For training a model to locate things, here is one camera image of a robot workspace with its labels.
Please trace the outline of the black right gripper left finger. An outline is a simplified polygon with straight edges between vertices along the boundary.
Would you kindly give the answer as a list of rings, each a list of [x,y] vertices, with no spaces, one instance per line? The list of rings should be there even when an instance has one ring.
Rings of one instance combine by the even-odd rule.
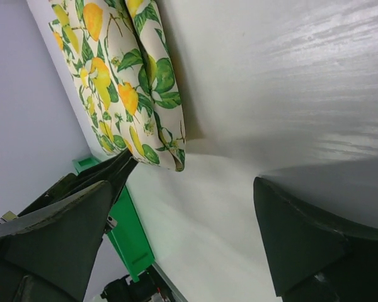
[[[111,205],[100,181],[0,224],[0,301],[82,301]]]

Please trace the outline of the lemon print skirt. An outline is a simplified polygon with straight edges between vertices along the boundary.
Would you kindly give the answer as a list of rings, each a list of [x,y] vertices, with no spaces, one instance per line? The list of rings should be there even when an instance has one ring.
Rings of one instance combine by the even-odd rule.
[[[182,171],[181,96],[155,1],[51,1],[49,28],[103,155]]]

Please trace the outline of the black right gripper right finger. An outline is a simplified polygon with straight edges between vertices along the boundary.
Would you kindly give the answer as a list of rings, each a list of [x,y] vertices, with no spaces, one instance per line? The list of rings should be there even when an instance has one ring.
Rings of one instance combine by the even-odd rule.
[[[283,301],[378,301],[378,229],[256,177],[253,199],[275,294]]]

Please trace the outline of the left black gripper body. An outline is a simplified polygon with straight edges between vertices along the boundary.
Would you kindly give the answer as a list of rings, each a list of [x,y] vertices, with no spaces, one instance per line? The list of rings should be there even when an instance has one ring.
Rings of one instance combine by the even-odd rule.
[[[112,203],[115,204],[127,183],[129,175],[136,166],[137,160],[130,151],[126,150],[115,157],[82,171],[78,175],[70,173],[43,192],[41,196],[21,211],[18,216],[27,215],[56,203],[100,181],[107,181],[111,184]]]

